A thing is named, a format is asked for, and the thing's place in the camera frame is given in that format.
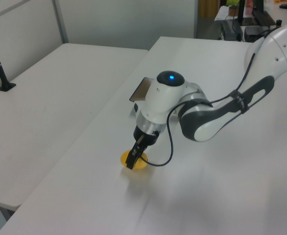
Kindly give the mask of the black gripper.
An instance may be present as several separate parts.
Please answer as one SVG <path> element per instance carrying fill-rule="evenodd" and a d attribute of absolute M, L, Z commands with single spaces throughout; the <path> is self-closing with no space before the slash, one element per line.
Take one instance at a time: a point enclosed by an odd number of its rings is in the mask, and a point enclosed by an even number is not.
<path fill-rule="evenodd" d="M 136 126 L 133 133 L 136 142 L 127 155 L 125 160 L 126 167 L 129 169 L 143 169 L 146 167 L 147 158 L 144 158 L 144 151 L 146 147 L 156 143 L 159 135 L 159 131 L 153 131 L 152 134 L 147 134 Z"/>

